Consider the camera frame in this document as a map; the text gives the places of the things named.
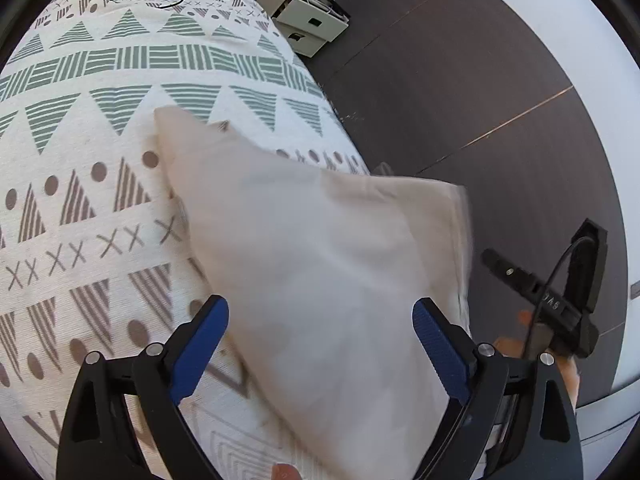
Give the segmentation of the person left hand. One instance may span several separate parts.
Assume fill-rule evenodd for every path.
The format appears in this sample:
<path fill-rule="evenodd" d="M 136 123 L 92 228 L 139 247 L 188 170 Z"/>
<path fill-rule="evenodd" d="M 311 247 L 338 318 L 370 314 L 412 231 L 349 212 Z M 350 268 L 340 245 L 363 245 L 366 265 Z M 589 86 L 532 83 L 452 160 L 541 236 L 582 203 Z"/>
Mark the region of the person left hand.
<path fill-rule="evenodd" d="M 271 469 L 271 480 L 302 480 L 302 476 L 293 465 L 275 464 Z"/>

